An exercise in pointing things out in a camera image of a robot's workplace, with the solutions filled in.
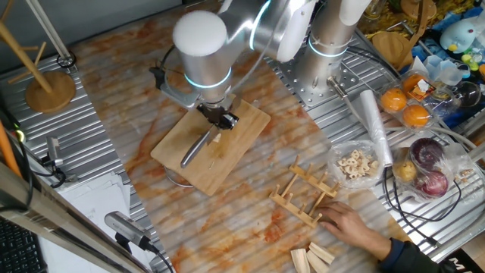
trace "plastic bag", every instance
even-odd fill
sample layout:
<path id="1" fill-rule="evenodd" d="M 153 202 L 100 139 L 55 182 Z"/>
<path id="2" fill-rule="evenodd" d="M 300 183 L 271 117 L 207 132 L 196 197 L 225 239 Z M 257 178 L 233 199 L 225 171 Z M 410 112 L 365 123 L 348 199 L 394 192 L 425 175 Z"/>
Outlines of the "plastic bag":
<path id="1" fill-rule="evenodd" d="M 444 85 L 437 87 L 422 71 L 408 71 L 381 89 L 376 97 L 384 111 L 414 132 L 426 130 L 459 106 L 451 90 Z"/>
<path id="2" fill-rule="evenodd" d="M 436 140 L 416 140 L 411 147 L 394 151 L 393 156 L 396 181 L 418 202 L 443 197 L 453 183 L 454 171 L 448 160 L 453 155 Z"/>
<path id="3" fill-rule="evenodd" d="M 349 141 L 332 147 L 328 171 L 348 189 L 363 189 L 375 185 L 384 170 L 375 145 L 370 140 Z"/>

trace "white plastic bag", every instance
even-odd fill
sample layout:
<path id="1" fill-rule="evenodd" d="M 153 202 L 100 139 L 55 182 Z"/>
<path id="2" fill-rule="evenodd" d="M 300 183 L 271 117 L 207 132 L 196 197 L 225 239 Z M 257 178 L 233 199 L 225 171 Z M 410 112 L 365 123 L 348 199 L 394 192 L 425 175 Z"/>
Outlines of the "white plastic bag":
<path id="1" fill-rule="evenodd" d="M 377 166 L 366 171 L 365 175 L 351 178 L 346 172 L 342 172 L 341 167 L 345 169 L 343 160 L 352 157 L 352 152 L 361 151 L 364 158 L 369 160 L 369 166 L 373 162 Z M 383 161 L 378 158 L 375 151 L 375 145 L 370 140 L 348 141 L 332 147 L 329 151 L 328 171 L 335 179 L 341 182 L 342 187 L 348 189 L 364 189 L 375 185 L 381 178 L 384 171 Z"/>

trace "knife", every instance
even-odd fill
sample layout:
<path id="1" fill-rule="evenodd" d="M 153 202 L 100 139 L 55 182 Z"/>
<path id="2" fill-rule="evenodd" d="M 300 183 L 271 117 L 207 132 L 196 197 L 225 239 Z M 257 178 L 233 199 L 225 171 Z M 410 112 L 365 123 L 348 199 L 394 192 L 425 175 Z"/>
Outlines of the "knife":
<path id="1" fill-rule="evenodd" d="M 214 124 L 211 125 L 209 130 L 204 133 L 200 138 L 190 147 L 187 154 L 182 159 L 180 163 L 181 168 L 187 167 L 187 165 L 196 157 L 196 155 L 200 152 L 202 147 L 207 143 L 207 145 L 211 144 L 212 140 L 219 134 L 219 128 Z"/>

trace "blue led ring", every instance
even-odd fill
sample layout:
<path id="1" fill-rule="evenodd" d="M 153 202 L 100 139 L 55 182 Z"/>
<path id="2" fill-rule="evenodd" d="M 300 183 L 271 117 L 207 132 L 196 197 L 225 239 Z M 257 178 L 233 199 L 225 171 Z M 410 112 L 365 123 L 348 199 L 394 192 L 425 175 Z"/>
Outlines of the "blue led ring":
<path id="1" fill-rule="evenodd" d="M 261 9 L 258 12 L 258 15 L 256 16 L 255 22 L 252 24 L 251 35 L 249 36 L 249 48 L 251 50 L 255 50 L 254 43 L 255 43 L 256 29 L 258 28 L 259 21 L 261 21 L 261 17 L 263 16 L 263 13 L 268 9 L 270 3 L 271 3 L 271 0 L 268 0 L 266 3 L 264 3 L 264 5 L 261 7 Z"/>
<path id="2" fill-rule="evenodd" d="M 330 57 L 330 58 L 332 58 L 332 57 L 338 57 L 338 56 L 343 55 L 343 54 L 344 54 L 344 53 L 347 51 L 347 49 L 346 49 L 346 50 L 344 50 L 343 52 L 340 52 L 339 54 L 325 54 L 325 53 L 319 52 L 319 51 L 318 51 L 318 50 L 317 50 L 317 49 L 316 49 L 316 48 L 315 48 L 315 47 L 314 47 L 314 46 L 311 44 L 310 39 L 308 39 L 308 44 L 310 45 L 310 48 L 311 48 L 311 49 L 312 49 L 312 50 L 313 50 L 315 53 L 319 54 L 320 56 L 324 56 L 324 57 Z"/>
<path id="3" fill-rule="evenodd" d="M 185 78 L 187 79 L 187 81 L 188 81 L 190 84 L 192 84 L 193 86 L 195 86 L 195 87 L 197 87 L 197 88 L 200 88 L 200 89 L 214 88 L 214 87 L 220 86 L 220 85 L 221 85 L 222 83 L 224 83 L 224 82 L 225 82 L 227 79 L 229 79 L 229 76 L 230 76 L 231 71 L 232 71 L 232 68 L 231 68 L 231 67 L 229 67 L 229 72 L 227 73 L 226 77 L 225 77 L 225 78 L 224 78 L 222 81 L 220 81 L 220 82 L 218 82 L 218 83 L 216 83 L 216 84 L 212 84 L 212 85 L 210 85 L 210 86 L 206 86 L 206 85 L 202 85 L 202 84 L 198 84 L 198 83 L 194 82 L 193 80 L 189 79 L 189 77 L 187 76 L 187 74 L 185 74 Z"/>

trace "orange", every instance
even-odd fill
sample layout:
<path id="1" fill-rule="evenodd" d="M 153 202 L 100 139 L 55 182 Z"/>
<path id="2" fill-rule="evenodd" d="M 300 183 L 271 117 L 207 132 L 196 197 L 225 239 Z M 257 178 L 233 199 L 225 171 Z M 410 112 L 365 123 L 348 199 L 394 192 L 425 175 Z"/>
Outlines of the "orange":
<path id="1" fill-rule="evenodd" d="M 410 105 L 404 109 L 402 119 L 408 127 L 421 128 L 430 119 L 430 114 L 421 105 Z"/>
<path id="2" fill-rule="evenodd" d="M 425 77 L 421 76 L 420 74 L 414 74 L 409 76 L 409 78 L 405 79 L 402 82 L 402 88 L 404 89 L 404 92 L 409 93 L 413 88 L 415 88 L 416 85 L 418 85 L 418 82 L 420 80 L 427 80 Z"/>
<path id="3" fill-rule="evenodd" d="M 392 88 L 382 95 L 380 102 L 386 111 L 397 112 L 406 107 L 408 100 L 401 89 Z"/>

